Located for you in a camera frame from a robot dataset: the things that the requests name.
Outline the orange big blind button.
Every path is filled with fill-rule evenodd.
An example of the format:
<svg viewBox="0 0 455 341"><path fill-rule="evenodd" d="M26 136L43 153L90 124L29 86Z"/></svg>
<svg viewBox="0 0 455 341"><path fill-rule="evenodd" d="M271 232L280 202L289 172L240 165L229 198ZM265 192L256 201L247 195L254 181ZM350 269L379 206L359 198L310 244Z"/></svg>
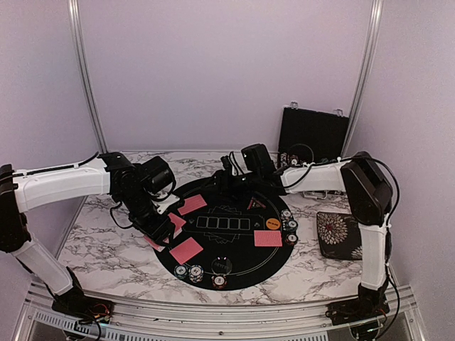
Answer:
<svg viewBox="0 0 455 341"><path fill-rule="evenodd" d="M270 229L270 230L278 230L281 227L281 222L280 222L280 220L278 220L276 218L269 218L265 222L265 226L267 229Z"/></svg>

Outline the clear round dealer button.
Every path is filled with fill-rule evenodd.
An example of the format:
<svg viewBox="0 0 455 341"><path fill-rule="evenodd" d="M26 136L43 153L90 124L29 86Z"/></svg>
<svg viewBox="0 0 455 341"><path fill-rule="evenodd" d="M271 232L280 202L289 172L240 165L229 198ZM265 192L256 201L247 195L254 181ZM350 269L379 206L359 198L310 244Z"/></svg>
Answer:
<svg viewBox="0 0 455 341"><path fill-rule="evenodd" d="M227 257L217 257L211 263L214 274L228 275L232 272L232 262Z"/></svg>

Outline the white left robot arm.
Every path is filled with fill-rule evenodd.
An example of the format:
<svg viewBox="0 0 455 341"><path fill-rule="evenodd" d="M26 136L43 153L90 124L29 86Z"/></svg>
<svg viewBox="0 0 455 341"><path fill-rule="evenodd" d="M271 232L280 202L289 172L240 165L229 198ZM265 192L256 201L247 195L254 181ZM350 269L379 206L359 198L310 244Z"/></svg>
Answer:
<svg viewBox="0 0 455 341"><path fill-rule="evenodd" d="M159 156L132 163L123 153L96 154L86 161L49 168L1 167L1 251L37 276L55 302L83 316L101 302L87 296L77 276L28 229L27 213L57 202L109 195L127 209L129 227L159 246L173 239L168 210L179 203L173 171Z"/></svg>

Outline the red playing card deck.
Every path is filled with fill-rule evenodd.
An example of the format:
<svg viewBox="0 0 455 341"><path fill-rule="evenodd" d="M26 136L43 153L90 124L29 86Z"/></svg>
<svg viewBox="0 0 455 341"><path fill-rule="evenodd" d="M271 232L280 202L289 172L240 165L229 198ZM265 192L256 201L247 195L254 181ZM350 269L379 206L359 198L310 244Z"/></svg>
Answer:
<svg viewBox="0 0 455 341"><path fill-rule="evenodd" d="M173 238L177 238L177 236L182 232L182 230L178 230L173 234ZM163 251L166 246L158 245L156 242L153 242L148 236L144 236L144 239L158 252Z"/></svg>

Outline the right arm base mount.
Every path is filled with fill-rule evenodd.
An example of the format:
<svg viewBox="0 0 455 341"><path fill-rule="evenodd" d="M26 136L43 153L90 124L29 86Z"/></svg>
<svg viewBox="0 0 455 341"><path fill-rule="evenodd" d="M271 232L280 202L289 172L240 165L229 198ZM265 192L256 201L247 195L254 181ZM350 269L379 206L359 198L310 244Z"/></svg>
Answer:
<svg viewBox="0 0 455 341"><path fill-rule="evenodd" d="M379 291L360 292L357 298L336 301L327 305L325 316L333 325L353 323L390 312L386 297Z"/></svg>

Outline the dealt red card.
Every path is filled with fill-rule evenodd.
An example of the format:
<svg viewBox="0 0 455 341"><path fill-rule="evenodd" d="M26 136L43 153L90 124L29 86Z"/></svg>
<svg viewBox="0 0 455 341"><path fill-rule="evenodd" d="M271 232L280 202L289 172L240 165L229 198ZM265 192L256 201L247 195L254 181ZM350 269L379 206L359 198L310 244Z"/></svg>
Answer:
<svg viewBox="0 0 455 341"><path fill-rule="evenodd" d="M182 217L179 217L172 212L168 214L168 217L170 218L170 221L174 223L176 230L182 229L186 224L186 221Z"/></svg>
<svg viewBox="0 0 455 341"><path fill-rule="evenodd" d="M183 265L202 251L203 247L194 238L189 237L184 242L172 248L169 254L179 265Z"/></svg>
<svg viewBox="0 0 455 341"><path fill-rule="evenodd" d="M192 197L188 197L184 200L184 204L182 207L178 208L178 212L180 215L187 215L193 211L196 211L202 207L207 205L206 201L203 199L201 194L194 195Z"/></svg>
<svg viewBox="0 0 455 341"><path fill-rule="evenodd" d="M256 247L281 247L282 234L279 230L255 230L254 243Z"/></svg>

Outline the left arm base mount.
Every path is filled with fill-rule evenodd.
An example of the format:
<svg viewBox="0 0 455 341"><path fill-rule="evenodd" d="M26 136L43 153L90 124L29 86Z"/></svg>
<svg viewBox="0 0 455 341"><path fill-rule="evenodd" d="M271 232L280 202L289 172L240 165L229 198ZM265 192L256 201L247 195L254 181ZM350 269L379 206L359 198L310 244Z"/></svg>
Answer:
<svg viewBox="0 0 455 341"><path fill-rule="evenodd" d="M84 323L92 321L108 322L114 303L110 300L86 296L79 286L57 295L48 290L53 297L52 309L59 313L81 319Z"/></svg>

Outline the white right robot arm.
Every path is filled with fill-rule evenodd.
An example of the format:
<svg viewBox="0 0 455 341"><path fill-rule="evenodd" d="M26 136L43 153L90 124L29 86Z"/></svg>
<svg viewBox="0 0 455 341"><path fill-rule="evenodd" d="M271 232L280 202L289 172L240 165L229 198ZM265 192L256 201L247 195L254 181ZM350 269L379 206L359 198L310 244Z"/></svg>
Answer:
<svg viewBox="0 0 455 341"><path fill-rule="evenodd" d="M247 173L233 175L224 168L209 177L202 188L222 194L247 190L276 195L325 190L345 193L363 247L363 273L352 311L359 318L369 317L379 308L390 282L390 218L400 199L399 185L390 168L366 151L325 163L275 168L268 151L258 152L256 148L242 150Z"/></svg>

